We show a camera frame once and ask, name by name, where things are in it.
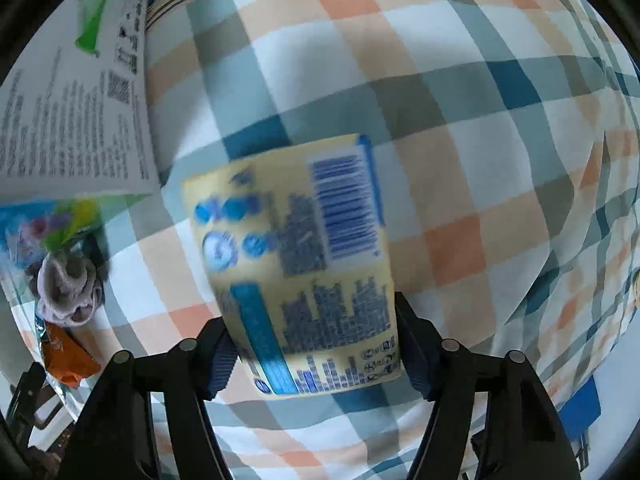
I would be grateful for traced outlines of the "yellow blue tissue pack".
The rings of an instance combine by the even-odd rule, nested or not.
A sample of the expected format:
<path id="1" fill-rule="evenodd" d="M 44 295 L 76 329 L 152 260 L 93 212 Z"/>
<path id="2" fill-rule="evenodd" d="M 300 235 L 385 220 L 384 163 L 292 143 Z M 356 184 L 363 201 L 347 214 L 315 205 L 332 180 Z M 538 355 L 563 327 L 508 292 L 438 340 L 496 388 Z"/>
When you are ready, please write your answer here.
<path id="1" fill-rule="evenodd" d="M 182 197 L 224 324 L 263 396 L 318 396 L 399 375 L 366 136 L 245 157 L 186 179 Z"/>

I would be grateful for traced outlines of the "orange snack packet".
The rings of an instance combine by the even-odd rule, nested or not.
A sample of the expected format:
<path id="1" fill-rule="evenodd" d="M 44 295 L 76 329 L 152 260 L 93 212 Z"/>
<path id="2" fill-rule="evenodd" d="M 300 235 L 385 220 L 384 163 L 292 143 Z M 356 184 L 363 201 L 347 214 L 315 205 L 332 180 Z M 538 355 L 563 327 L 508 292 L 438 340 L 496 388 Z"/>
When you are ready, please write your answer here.
<path id="1" fill-rule="evenodd" d="M 45 322 L 39 335 L 44 369 L 62 385 L 77 389 L 101 370 L 101 365 L 62 327 Z"/>

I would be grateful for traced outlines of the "purple crumpled sock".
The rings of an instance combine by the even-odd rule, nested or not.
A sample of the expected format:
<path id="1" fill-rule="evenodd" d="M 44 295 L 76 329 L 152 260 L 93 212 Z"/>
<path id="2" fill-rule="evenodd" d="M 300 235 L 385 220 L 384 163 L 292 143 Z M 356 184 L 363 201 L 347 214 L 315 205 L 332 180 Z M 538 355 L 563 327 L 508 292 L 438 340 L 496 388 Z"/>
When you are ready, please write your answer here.
<path id="1" fill-rule="evenodd" d="M 37 297 L 38 318 L 63 328 L 86 325 L 104 304 L 96 267 L 84 256 L 49 252 L 26 269 L 27 283 Z"/>

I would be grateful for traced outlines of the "plaid quilt on table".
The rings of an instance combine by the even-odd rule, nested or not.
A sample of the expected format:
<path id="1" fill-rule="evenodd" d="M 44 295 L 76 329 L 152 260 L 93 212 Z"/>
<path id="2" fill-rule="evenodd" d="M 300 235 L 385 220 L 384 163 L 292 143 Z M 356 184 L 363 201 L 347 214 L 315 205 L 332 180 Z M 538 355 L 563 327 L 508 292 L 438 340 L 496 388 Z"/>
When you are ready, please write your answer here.
<path id="1" fill-rule="evenodd" d="M 222 318 L 186 179 L 271 150 L 372 145 L 390 270 L 416 315 L 490 356 L 523 352 L 563 404 L 610 353 L 639 275 L 639 77 L 587 0 L 148 0 L 143 76 L 155 191 L 119 195 L 59 249 L 104 304 L 63 328 L 101 365 L 167 352 Z M 26 269 L 1 285 L 35 358 Z M 431 407 L 389 382 L 263 396 L 240 358 L 205 405 L 237 479 L 400 479 Z"/>

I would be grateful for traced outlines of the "open cardboard box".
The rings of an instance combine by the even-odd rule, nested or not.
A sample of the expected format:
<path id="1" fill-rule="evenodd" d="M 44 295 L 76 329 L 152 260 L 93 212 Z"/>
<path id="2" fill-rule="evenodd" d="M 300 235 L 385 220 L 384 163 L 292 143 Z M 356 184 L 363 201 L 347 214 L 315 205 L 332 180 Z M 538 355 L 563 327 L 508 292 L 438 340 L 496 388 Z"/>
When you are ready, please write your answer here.
<path id="1" fill-rule="evenodd" d="M 1 85 L 1 257 L 24 269 L 156 190 L 148 0 L 63 0 Z"/>

